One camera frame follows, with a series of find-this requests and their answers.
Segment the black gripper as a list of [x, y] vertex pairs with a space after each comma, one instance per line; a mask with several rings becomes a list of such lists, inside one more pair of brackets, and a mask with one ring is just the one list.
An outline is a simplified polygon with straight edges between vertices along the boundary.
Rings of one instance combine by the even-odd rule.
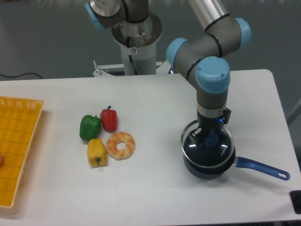
[[205, 139], [210, 137], [212, 134], [216, 134], [217, 136], [220, 135], [221, 129], [224, 125], [224, 114], [218, 117], [208, 118], [197, 112], [197, 120], [199, 128], [193, 129], [189, 133], [189, 136], [193, 144], [200, 146], [203, 145]]

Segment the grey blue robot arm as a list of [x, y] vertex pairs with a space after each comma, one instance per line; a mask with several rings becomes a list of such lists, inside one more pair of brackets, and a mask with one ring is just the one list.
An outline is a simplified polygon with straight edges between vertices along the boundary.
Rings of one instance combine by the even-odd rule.
[[[205, 35], [195, 41], [175, 39], [167, 47], [166, 59], [197, 92], [198, 128], [190, 138], [199, 145], [218, 137], [229, 121], [230, 67], [224, 57], [248, 44], [252, 34], [249, 24], [232, 18], [219, 0], [191, 0], [189, 4]], [[148, 1], [89, 0], [85, 9], [96, 29], [111, 29], [126, 75], [156, 72], [156, 43], [162, 23], [149, 11]]]

